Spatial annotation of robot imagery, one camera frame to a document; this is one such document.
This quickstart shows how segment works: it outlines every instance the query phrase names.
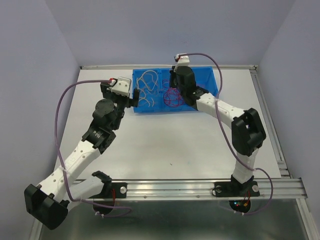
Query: red cable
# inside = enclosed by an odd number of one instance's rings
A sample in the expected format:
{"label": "red cable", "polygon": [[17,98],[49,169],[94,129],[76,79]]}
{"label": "red cable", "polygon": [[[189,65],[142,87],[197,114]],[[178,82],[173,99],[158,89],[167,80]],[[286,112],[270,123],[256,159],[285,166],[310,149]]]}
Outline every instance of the red cable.
{"label": "red cable", "polygon": [[165,105],[176,108],[185,103],[179,91],[176,88],[169,87],[169,80],[162,80],[162,86],[164,89],[167,89],[163,94],[163,102]]}

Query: screw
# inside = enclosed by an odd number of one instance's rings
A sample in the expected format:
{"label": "screw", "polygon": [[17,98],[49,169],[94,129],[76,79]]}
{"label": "screw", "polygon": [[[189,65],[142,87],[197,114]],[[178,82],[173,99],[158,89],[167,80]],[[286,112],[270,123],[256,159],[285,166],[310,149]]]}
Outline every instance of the screw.
{"label": "screw", "polygon": [[222,190],[221,190],[221,186],[216,186],[215,188],[214,188],[214,190],[217,192],[217,193],[221,193],[222,192]]}
{"label": "screw", "polygon": [[253,185],[253,186],[252,186],[252,190],[253,190],[255,193],[257,193],[257,192],[259,192],[259,187],[258,187],[257,185]]}
{"label": "screw", "polygon": [[125,186],[120,187],[120,193],[125,194],[127,192],[127,189]]}

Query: white wall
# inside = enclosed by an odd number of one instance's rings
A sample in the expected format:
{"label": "white wall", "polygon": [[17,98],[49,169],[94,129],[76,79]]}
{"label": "white wall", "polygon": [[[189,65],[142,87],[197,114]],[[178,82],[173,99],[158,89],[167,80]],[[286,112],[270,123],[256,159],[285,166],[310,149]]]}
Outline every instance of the white wall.
{"label": "white wall", "polygon": [[[258,64],[294,0],[46,0],[81,66]],[[208,64],[193,58],[193,64]]]}
{"label": "white wall", "polygon": [[54,111],[79,67],[44,0],[0,1],[0,23],[0,239],[25,240],[24,189],[53,170]]}
{"label": "white wall", "polygon": [[258,68],[290,172],[320,229],[320,1],[297,0]]}

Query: black mounting bracket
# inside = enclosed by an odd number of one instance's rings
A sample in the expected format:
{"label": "black mounting bracket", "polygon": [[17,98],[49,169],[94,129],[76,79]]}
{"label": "black mounting bracket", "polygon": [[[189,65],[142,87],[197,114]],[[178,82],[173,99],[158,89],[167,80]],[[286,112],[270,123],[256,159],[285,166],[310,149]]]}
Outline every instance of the black mounting bracket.
{"label": "black mounting bracket", "polygon": [[[102,191],[94,196],[91,196],[90,199],[112,199],[113,198],[113,191],[115,193],[115,197],[117,199],[125,199],[127,197],[127,187],[128,184],[126,182],[112,182],[112,178],[108,175],[104,174],[101,171],[96,171],[92,174],[94,177],[98,177],[104,183]],[[107,205],[107,206],[114,206],[115,202],[113,201],[101,201],[99,200],[99,204]],[[107,215],[113,209],[112,208],[105,208],[99,206],[93,206],[93,210],[95,212],[99,212],[100,214]]]}
{"label": "black mounting bracket", "polygon": [[250,192],[251,197],[260,196],[259,186],[254,181],[254,176],[243,184],[239,183],[233,176],[231,176],[231,181],[216,181],[213,191],[215,194],[212,194],[217,198],[244,197],[248,192]]}

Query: blue tray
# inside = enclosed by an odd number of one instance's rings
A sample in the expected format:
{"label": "blue tray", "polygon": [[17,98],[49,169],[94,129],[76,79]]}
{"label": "blue tray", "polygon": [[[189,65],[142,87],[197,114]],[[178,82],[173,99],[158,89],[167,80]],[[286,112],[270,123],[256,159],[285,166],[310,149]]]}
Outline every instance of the blue tray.
{"label": "blue tray", "polygon": [[[134,69],[133,87],[140,89],[135,113],[195,111],[186,105],[176,89],[169,88],[170,68]],[[196,84],[216,96],[218,87],[212,67],[192,67]]]}

